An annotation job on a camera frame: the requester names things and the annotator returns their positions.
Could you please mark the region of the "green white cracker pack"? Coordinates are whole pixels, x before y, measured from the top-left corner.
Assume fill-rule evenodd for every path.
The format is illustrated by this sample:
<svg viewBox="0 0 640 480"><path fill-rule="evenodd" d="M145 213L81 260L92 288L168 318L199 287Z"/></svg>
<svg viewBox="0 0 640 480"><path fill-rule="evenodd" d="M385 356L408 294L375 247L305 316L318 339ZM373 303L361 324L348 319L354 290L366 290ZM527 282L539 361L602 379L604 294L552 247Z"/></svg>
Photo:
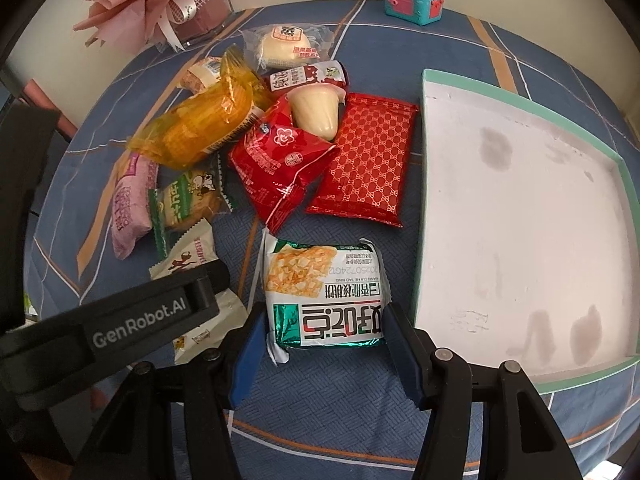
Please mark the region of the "green white cracker pack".
<svg viewBox="0 0 640 480"><path fill-rule="evenodd" d="M383 259L370 240L309 245L267 232L260 277L273 363L288 362L292 349L383 343L383 312L392 295Z"/></svg>

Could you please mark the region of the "pink snack packet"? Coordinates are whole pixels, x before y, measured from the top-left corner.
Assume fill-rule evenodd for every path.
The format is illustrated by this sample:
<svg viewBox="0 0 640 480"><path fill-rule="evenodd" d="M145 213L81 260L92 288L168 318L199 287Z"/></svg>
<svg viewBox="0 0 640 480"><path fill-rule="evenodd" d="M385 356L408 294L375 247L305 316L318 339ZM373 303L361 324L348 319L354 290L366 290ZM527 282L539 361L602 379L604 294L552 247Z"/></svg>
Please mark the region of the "pink snack packet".
<svg viewBox="0 0 640 480"><path fill-rule="evenodd" d="M149 190L156 188L158 165L138 153L131 153L112 199L112 243L114 255L125 260L137 241L152 229Z"/></svg>

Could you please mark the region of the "red flower snack bag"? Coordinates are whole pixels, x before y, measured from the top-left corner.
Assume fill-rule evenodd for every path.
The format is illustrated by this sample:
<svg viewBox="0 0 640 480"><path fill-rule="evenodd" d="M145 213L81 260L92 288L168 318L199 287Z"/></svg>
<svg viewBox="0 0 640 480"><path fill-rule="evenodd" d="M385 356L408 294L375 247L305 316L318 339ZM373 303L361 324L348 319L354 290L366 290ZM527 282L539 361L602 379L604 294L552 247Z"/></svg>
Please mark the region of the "red flower snack bag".
<svg viewBox="0 0 640 480"><path fill-rule="evenodd" d="M277 233L339 152L338 146L296 127L290 103L281 96L233 145L229 162L259 220Z"/></svg>

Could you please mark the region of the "yellow soft bread bag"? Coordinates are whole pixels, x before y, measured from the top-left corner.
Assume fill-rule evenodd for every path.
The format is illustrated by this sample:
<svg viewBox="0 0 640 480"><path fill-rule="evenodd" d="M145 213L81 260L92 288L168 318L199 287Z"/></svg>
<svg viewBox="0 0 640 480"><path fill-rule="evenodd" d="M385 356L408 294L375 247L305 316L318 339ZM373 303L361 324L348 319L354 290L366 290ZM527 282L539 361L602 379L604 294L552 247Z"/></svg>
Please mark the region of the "yellow soft bread bag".
<svg viewBox="0 0 640 480"><path fill-rule="evenodd" d="M127 148L159 165L185 170L258 122L273 103L265 81L231 46L221 57L216 84L153 119Z"/></svg>

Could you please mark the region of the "blue plaid tablecloth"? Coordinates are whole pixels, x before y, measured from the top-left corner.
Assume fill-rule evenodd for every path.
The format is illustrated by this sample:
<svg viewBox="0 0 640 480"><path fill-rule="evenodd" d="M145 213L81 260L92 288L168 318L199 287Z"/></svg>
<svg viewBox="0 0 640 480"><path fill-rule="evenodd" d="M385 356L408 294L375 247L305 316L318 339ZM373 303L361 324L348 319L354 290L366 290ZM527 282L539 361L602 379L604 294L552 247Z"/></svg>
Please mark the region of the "blue plaid tablecloth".
<svg viewBox="0 0 640 480"><path fill-rule="evenodd" d="M639 148L448 11L239 13L107 87L27 293L76 479L579 479L639 427Z"/></svg>

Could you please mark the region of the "green white cookie pack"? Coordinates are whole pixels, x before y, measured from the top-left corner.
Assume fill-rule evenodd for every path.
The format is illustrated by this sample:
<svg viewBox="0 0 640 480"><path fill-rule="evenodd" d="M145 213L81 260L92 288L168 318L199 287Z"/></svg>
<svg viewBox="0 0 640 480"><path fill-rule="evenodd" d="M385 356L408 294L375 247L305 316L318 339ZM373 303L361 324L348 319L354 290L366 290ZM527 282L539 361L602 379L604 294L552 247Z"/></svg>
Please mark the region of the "green white cookie pack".
<svg viewBox="0 0 640 480"><path fill-rule="evenodd" d="M212 222L231 214L235 203L227 191L226 167L219 154L183 171L164 188L148 193L154 243L160 260L168 256L177 233L184 233L200 220Z"/></svg>

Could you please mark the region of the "teal shallow cardboard tray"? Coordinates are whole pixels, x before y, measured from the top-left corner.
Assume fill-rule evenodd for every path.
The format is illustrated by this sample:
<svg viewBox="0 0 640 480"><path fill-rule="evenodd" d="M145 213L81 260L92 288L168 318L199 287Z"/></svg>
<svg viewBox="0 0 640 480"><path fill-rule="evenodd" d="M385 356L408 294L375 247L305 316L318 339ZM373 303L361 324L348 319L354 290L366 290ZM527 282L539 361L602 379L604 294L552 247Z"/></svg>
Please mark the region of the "teal shallow cardboard tray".
<svg viewBox="0 0 640 480"><path fill-rule="evenodd" d="M413 323L542 391L639 359L639 204L616 151L548 107L422 76L423 214Z"/></svg>

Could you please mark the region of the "red patterned flat packet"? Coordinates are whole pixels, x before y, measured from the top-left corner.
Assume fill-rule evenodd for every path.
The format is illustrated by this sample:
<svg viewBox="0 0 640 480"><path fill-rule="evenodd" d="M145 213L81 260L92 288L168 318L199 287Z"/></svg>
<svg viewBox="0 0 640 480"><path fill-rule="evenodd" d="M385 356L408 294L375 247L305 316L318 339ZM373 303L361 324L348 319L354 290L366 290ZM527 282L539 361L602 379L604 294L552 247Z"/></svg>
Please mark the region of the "red patterned flat packet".
<svg viewBox="0 0 640 480"><path fill-rule="evenodd" d="M337 158L305 211L400 228L400 208L419 107L352 92L338 128Z"/></svg>

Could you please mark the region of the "cream pudding cup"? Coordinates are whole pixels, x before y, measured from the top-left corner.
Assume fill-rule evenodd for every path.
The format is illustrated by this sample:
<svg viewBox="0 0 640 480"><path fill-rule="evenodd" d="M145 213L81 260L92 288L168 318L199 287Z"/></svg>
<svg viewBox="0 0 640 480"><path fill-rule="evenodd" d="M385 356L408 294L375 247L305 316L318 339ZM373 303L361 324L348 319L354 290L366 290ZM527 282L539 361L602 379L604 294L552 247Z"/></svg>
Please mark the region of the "cream pudding cup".
<svg viewBox="0 0 640 480"><path fill-rule="evenodd" d="M286 95L298 128L332 141L338 129L338 108L346 91L334 84L306 84Z"/></svg>

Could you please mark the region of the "beige barcode snack pack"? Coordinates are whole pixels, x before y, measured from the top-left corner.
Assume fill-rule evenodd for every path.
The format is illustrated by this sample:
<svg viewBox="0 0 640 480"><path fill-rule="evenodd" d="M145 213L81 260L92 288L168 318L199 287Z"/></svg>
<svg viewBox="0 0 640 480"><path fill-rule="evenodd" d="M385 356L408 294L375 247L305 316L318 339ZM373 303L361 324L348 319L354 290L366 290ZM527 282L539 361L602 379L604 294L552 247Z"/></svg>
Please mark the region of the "beige barcode snack pack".
<svg viewBox="0 0 640 480"><path fill-rule="evenodd" d="M221 58L206 56L192 64L180 78L178 87L199 94L220 81Z"/></svg>

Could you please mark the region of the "red white milk snack pack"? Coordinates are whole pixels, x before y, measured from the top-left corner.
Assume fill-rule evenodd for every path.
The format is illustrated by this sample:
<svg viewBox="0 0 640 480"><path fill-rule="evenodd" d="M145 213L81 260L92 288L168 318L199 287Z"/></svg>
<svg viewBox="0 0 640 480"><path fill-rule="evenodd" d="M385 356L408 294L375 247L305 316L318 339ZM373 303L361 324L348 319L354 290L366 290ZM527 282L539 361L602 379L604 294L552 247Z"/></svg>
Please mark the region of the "red white milk snack pack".
<svg viewBox="0 0 640 480"><path fill-rule="evenodd" d="M347 73L340 61L323 61L280 70L271 74L267 81L275 96L308 84L333 84L343 90L348 87Z"/></svg>

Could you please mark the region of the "round bun clear wrapper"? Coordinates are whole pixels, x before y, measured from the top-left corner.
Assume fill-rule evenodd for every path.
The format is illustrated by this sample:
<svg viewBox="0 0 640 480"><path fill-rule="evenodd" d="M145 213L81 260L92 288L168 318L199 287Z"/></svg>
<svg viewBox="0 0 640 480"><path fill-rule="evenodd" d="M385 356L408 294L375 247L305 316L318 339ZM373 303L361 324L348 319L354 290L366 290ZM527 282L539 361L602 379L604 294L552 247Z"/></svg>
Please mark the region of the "round bun clear wrapper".
<svg viewBox="0 0 640 480"><path fill-rule="evenodd" d="M324 25L279 23L242 30L244 58L258 73L327 61L334 32Z"/></svg>

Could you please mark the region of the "pink flower bouquet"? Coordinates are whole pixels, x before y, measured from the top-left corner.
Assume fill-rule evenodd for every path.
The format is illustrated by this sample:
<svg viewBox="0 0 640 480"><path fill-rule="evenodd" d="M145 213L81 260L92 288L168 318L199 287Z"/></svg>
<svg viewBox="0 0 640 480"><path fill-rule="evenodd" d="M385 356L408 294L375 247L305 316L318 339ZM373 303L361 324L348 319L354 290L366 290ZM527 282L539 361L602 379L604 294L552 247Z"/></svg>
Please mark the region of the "pink flower bouquet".
<svg viewBox="0 0 640 480"><path fill-rule="evenodd" d="M88 16L74 25L90 29L87 44L108 44L137 53L149 44L182 51L184 44L224 24L230 0L86 0Z"/></svg>

